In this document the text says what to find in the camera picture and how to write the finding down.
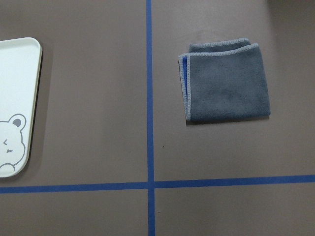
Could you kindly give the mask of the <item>white bear tray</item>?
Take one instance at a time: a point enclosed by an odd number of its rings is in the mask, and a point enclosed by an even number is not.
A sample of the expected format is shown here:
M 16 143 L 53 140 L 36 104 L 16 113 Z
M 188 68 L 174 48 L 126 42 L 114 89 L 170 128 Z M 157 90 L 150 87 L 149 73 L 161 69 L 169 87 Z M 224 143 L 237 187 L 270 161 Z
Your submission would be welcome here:
M 42 48 L 32 37 L 0 43 L 0 177 L 26 166 L 31 149 Z

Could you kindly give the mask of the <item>grey folded cloth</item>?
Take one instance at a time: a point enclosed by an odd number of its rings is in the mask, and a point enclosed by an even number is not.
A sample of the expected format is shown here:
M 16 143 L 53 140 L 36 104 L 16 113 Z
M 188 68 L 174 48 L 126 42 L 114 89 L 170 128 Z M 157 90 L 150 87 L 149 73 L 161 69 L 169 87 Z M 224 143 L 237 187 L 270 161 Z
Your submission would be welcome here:
M 266 118 L 270 102 L 262 54 L 247 38 L 191 44 L 178 57 L 190 122 Z

